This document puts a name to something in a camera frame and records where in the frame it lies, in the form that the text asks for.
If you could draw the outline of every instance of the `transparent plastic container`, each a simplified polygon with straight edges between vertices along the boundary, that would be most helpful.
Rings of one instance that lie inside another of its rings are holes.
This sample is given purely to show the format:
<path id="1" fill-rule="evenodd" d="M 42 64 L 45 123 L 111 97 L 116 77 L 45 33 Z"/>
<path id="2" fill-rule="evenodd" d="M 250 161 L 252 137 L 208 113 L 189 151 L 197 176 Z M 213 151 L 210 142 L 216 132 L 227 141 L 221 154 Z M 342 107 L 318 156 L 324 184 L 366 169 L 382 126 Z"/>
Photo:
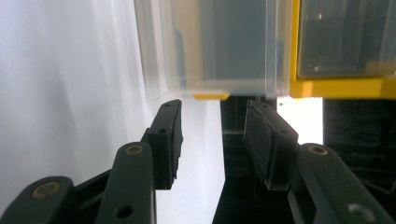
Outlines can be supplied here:
<path id="1" fill-rule="evenodd" d="M 287 95 L 293 0 L 161 0 L 168 88 Z"/>
<path id="2" fill-rule="evenodd" d="M 298 77 L 395 72 L 395 0 L 302 1 Z"/>

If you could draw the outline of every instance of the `yellow frame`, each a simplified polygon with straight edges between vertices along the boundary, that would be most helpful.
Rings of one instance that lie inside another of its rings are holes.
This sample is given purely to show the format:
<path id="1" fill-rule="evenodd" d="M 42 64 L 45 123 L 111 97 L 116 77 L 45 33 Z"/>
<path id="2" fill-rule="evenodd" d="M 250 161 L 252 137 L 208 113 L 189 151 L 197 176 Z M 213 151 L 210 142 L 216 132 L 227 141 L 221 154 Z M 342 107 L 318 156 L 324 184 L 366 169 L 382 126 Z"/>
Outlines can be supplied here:
<path id="1" fill-rule="evenodd" d="M 396 100 L 396 78 L 360 77 L 299 79 L 297 77 L 300 0 L 294 1 L 291 30 L 290 96 L 294 98 L 324 97 L 329 99 L 392 99 Z"/>

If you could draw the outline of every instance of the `white wall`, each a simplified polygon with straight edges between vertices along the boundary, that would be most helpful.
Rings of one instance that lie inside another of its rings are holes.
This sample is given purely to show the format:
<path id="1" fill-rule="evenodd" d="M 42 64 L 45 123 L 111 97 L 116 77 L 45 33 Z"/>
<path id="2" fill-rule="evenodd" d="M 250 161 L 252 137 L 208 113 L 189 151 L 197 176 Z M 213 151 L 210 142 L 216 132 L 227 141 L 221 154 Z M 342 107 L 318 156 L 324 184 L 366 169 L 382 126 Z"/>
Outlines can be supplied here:
<path id="1" fill-rule="evenodd" d="M 158 192 L 158 221 L 210 223 L 224 182 L 219 102 L 171 94 L 158 78 L 142 74 L 131 0 L 2 1 L 0 214 L 37 179 L 76 185 L 110 168 L 161 103 L 181 98 L 178 179 Z"/>

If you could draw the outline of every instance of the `white surface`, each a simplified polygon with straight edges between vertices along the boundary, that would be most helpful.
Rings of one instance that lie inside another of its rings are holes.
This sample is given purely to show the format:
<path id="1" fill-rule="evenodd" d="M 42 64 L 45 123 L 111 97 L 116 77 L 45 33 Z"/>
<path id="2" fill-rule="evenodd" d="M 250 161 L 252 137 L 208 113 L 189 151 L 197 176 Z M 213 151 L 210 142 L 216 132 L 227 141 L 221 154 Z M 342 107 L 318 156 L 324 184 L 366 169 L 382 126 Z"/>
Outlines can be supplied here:
<path id="1" fill-rule="evenodd" d="M 0 31 L 0 214 L 37 179 L 76 185 L 110 168 L 181 97 L 143 79 L 133 1 L 2 1 Z M 224 182 L 219 102 L 181 99 L 178 180 L 158 192 L 158 222 L 210 223 Z"/>
<path id="2" fill-rule="evenodd" d="M 277 99 L 277 113 L 299 134 L 298 142 L 323 144 L 322 98 Z"/>

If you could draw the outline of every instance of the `clear plastic bin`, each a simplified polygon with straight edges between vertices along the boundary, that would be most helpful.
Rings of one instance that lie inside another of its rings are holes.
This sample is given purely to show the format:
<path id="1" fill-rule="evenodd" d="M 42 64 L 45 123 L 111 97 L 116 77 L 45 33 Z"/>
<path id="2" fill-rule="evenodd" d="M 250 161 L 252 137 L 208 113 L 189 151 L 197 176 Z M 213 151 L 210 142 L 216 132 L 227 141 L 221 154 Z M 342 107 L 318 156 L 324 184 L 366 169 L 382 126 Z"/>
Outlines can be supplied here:
<path id="1" fill-rule="evenodd" d="M 395 0 L 303 0 L 298 77 L 391 76 Z"/>
<path id="2" fill-rule="evenodd" d="M 287 95 L 293 0 L 161 0 L 166 82 L 194 94 Z"/>

